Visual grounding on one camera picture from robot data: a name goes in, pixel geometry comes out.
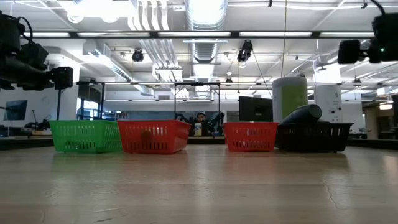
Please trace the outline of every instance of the computer monitor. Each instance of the computer monitor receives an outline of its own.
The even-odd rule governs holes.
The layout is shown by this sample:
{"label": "computer monitor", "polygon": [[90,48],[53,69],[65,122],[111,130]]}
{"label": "computer monitor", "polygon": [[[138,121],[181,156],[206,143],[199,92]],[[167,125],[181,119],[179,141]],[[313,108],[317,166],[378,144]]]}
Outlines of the computer monitor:
{"label": "computer monitor", "polygon": [[272,99],[240,96],[239,120],[273,122]]}
{"label": "computer monitor", "polygon": [[8,101],[4,112],[5,121],[23,121],[26,115],[27,100]]}

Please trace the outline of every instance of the red basket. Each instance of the red basket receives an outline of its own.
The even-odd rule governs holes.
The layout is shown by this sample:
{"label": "red basket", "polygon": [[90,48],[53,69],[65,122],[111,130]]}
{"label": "red basket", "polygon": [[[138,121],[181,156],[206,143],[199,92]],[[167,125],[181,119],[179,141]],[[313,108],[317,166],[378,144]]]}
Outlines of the red basket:
{"label": "red basket", "polygon": [[187,146],[190,124],[181,121],[118,121],[123,151],[172,154]]}
{"label": "red basket", "polygon": [[278,123],[225,123],[226,143],[231,152],[273,151]]}

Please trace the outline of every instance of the plastic basket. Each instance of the plastic basket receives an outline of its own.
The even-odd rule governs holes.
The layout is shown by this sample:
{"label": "plastic basket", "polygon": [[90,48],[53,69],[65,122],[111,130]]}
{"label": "plastic basket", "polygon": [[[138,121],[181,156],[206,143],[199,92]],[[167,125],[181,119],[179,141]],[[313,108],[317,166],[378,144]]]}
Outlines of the plastic basket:
{"label": "plastic basket", "polygon": [[298,152],[341,152],[353,124],[283,124],[278,127],[278,148]]}
{"label": "plastic basket", "polygon": [[187,146],[190,124],[181,121],[118,121],[123,151],[172,154]]}
{"label": "plastic basket", "polygon": [[225,123],[224,133],[231,152],[272,151],[278,123]]}
{"label": "plastic basket", "polygon": [[117,122],[50,121],[58,152],[102,153],[122,151]]}

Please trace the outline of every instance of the fluorescent light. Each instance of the fluorescent light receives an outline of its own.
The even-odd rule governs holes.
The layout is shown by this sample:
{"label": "fluorescent light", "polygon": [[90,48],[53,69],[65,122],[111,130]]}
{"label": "fluorescent light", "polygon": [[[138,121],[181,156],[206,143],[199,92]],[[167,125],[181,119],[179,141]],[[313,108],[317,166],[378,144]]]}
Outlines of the fluorescent light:
{"label": "fluorescent light", "polygon": [[389,109],[392,109],[392,105],[391,104],[380,105],[379,109],[380,110],[389,110]]}
{"label": "fluorescent light", "polygon": [[328,60],[328,63],[333,63],[334,61],[336,61],[338,58],[338,56],[331,58],[330,60]]}
{"label": "fluorescent light", "polygon": [[183,40],[184,44],[227,44],[228,40]]}
{"label": "fluorescent light", "polygon": [[149,37],[148,32],[79,32],[80,37]]}
{"label": "fluorescent light", "polygon": [[[24,33],[25,36],[30,37],[30,33]],[[67,32],[34,32],[34,37],[69,37],[69,33]]]}
{"label": "fluorescent light", "polygon": [[128,100],[105,100],[107,102],[127,102]]}
{"label": "fluorescent light", "polygon": [[240,32],[240,37],[309,37],[311,32]]}
{"label": "fluorescent light", "polygon": [[111,82],[111,83],[105,83],[105,85],[131,85],[131,83]]}
{"label": "fluorescent light", "polygon": [[230,35],[230,32],[159,32],[159,37],[229,37]]}
{"label": "fluorescent light", "polygon": [[162,82],[158,82],[158,83],[138,83],[140,85],[174,85],[174,83],[162,83]]}
{"label": "fluorescent light", "polygon": [[374,37],[372,32],[322,32],[320,37]]}
{"label": "fluorescent light", "polygon": [[244,82],[241,82],[241,83],[220,83],[220,84],[221,85],[260,85],[260,84],[263,84],[263,83],[256,83],[256,82],[244,83]]}

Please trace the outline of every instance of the black cylinder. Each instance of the black cylinder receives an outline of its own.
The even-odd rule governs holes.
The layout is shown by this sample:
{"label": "black cylinder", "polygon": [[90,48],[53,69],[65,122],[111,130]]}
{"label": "black cylinder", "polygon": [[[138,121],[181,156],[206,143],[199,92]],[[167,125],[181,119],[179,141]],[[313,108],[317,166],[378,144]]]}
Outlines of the black cylinder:
{"label": "black cylinder", "polygon": [[2,50],[7,52],[18,52],[20,45],[20,33],[18,22],[11,16],[0,13],[0,44]]}
{"label": "black cylinder", "polygon": [[293,110],[280,124],[315,123],[321,116],[322,110],[318,105],[305,105]]}

